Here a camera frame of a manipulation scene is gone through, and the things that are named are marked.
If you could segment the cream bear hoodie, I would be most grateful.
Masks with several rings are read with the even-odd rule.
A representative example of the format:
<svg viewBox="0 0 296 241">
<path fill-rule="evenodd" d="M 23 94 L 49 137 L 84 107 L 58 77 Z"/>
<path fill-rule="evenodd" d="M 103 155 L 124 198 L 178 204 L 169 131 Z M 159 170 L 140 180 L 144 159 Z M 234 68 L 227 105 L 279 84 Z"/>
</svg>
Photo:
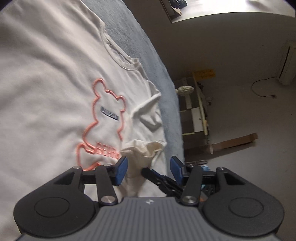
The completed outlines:
<svg viewBox="0 0 296 241">
<path fill-rule="evenodd" d="M 1 10 L 1 240 L 23 196 L 72 166 L 128 157 L 118 198 L 161 197 L 140 171 L 166 174 L 160 91 L 81 1 L 11 1 Z"/>
</svg>

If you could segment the white wooden desk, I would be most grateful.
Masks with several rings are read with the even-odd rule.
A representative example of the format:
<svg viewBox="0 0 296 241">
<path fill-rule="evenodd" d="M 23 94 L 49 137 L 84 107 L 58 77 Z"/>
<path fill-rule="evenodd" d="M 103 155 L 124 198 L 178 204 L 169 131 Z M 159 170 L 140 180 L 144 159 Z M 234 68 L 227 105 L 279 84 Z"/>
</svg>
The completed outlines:
<svg viewBox="0 0 296 241">
<path fill-rule="evenodd" d="M 189 85 L 194 92 L 186 97 L 178 96 L 182 125 L 182 138 L 185 162 L 188 164 L 204 165 L 210 143 L 207 107 L 211 102 L 204 93 L 204 86 L 194 76 L 183 77 L 174 81 L 175 89 Z"/>
</svg>

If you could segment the long cardboard box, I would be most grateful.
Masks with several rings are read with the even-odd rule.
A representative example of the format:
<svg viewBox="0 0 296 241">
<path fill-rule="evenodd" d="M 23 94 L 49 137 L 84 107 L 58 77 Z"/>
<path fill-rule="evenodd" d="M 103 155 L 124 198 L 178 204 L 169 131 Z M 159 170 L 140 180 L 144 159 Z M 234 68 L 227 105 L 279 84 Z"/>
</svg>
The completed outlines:
<svg viewBox="0 0 296 241">
<path fill-rule="evenodd" d="M 243 136 L 243 137 L 233 138 L 233 139 L 226 140 L 226 141 L 216 143 L 216 144 L 210 144 L 210 145 L 208 145 L 207 151 L 210 154 L 213 154 L 214 152 L 221 151 L 224 149 L 229 149 L 229 148 L 239 147 L 242 145 L 251 144 L 256 139 L 258 139 L 258 134 L 251 133 L 251 134 Z"/>
</svg>

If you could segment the white ribbed lamp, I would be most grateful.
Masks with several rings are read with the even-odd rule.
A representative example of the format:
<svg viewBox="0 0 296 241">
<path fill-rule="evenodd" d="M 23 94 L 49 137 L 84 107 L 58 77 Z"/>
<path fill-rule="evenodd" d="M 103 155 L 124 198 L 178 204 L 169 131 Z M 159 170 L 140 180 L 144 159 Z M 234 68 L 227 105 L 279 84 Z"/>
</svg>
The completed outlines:
<svg viewBox="0 0 296 241">
<path fill-rule="evenodd" d="M 194 87 L 189 85 L 183 85 L 183 86 L 180 86 L 178 89 L 175 89 L 175 91 L 178 96 L 186 97 L 191 95 L 194 92 Z"/>
</svg>

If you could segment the yellow box on desk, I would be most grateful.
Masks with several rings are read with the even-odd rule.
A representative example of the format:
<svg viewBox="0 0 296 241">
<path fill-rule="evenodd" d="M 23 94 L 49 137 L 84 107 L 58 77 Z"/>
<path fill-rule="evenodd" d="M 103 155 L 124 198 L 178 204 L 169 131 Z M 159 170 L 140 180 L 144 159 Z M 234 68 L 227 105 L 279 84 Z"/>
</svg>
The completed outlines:
<svg viewBox="0 0 296 241">
<path fill-rule="evenodd" d="M 193 74 L 197 81 L 216 77 L 214 69 L 198 70 L 194 71 Z"/>
</svg>

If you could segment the white air conditioner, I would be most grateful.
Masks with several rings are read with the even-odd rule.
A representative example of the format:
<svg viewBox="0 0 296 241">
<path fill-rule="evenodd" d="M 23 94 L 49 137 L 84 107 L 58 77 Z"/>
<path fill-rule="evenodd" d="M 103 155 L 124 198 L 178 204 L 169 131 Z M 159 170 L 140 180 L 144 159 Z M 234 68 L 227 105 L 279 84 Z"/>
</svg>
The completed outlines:
<svg viewBox="0 0 296 241">
<path fill-rule="evenodd" d="M 295 48 L 295 41 L 288 41 L 283 46 L 280 67 L 276 77 L 282 85 L 290 85 L 295 79 Z"/>
</svg>

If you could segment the grey fleece bed blanket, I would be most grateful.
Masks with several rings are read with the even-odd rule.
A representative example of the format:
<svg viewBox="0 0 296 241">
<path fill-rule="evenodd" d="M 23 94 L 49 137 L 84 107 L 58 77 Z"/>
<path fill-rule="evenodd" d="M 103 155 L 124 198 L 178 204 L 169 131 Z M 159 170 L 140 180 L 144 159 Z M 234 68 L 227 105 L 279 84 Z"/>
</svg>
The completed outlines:
<svg viewBox="0 0 296 241">
<path fill-rule="evenodd" d="M 164 124 L 167 146 L 165 156 L 177 156 L 184 161 L 179 100 L 175 86 L 149 37 L 123 1 L 84 1 L 106 24 L 108 35 L 129 56 L 138 58 L 162 96 L 159 108 Z"/>
</svg>

